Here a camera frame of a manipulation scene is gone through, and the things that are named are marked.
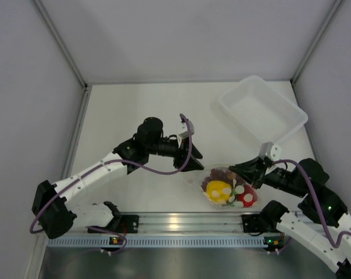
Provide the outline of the purple fake grapes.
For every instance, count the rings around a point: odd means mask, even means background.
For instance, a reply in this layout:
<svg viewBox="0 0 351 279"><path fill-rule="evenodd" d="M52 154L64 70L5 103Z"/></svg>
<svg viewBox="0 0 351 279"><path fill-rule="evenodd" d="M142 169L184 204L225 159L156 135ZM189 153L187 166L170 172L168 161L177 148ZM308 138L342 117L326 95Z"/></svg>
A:
<svg viewBox="0 0 351 279"><path fill-rule="evenodd" d="M233 179L230 179L231 172L228 168L219 167L209 171L209 174L202 179L201 188L206 192L208 183L212 181L222 181L231 187L233 186Z"/></svg>

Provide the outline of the clear zip top bag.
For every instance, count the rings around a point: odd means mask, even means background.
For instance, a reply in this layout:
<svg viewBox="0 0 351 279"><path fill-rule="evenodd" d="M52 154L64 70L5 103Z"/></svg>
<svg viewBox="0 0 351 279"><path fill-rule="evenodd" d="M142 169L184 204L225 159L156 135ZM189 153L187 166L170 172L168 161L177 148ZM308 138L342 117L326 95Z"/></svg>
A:
<svg viewBox="0 0 351 279"><path fill-rule="evenodd" d="M251 209L260 205L259 193L227 165L214 165L204 170L183 174L184 181L216 209Z"/></svg>

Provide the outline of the yellow fake bell pepper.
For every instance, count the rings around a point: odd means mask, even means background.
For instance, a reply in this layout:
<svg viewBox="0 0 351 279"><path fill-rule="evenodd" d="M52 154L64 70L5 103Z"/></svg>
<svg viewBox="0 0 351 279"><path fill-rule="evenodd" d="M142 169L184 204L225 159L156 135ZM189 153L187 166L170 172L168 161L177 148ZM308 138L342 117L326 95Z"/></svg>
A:
<svg viewBox="0 0 351 279"><path fill-rule="evenodd" d="M231 196L232 187L222 181L212 181L208 183L205 193L212 202L226 205Z"/></svg>

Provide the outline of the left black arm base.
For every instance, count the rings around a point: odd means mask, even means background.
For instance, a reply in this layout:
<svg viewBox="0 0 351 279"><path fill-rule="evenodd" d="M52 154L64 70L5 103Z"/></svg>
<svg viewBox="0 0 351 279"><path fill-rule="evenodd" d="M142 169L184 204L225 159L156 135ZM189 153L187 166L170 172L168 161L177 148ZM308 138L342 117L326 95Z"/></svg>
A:
<svg viewBox="0 0 351 279"><path fill-rule="evenodd" d="M94 227L101 230L112 231L119 234L136 234L139 227L139 216L135 214L124 214L114 219L106 227Z"/></svg>

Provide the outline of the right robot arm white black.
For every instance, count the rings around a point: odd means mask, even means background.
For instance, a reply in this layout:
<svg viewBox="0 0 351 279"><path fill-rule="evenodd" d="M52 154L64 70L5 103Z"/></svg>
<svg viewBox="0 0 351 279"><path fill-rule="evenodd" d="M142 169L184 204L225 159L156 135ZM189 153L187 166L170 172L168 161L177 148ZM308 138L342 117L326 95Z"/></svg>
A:
<svg viewBox="0 0 351 279"><path fill-rule="evenodd" d="M298 209L323 232L300 221L279 201L270 201L256 221L267 232L281 232L316 255L337 278L351 278L351 215L338 194L326 186L329 175L315 160L273 161L256 157L229 166L253 188L263 184L301 198Z"/></svg>

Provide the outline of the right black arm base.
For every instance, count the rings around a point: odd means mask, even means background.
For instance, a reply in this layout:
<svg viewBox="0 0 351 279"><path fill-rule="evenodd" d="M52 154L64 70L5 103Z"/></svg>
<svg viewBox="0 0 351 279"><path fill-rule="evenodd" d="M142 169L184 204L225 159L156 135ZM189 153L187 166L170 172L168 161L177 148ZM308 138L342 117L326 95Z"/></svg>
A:
<svg viewBox="0 0 351 279"><path fill-rule="evenodd" d="M260 236L267 233L267 223L260 214L243 214L242 225L244 233L251 236Z"/></svg>

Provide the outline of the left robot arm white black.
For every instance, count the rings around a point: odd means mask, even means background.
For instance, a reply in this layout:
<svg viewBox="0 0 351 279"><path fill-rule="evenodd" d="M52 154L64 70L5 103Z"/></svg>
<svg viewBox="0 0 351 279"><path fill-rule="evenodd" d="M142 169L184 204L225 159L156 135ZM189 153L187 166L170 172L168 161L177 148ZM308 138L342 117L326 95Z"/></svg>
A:
<svg viewBox="0 0 351 279"><path fill-rule="evenodd" d="M163 176L203 170L203 156L192 142L194 126L184 115L180 118L180 132L166 137L163 122L148 117L131 138L97 163L64 180L41 182L31 208L35 219L30 233L57 239L77 228L91 233L115 232L122 223L121 212L109 201L83 204L90 194L137 169Z"/></svg>

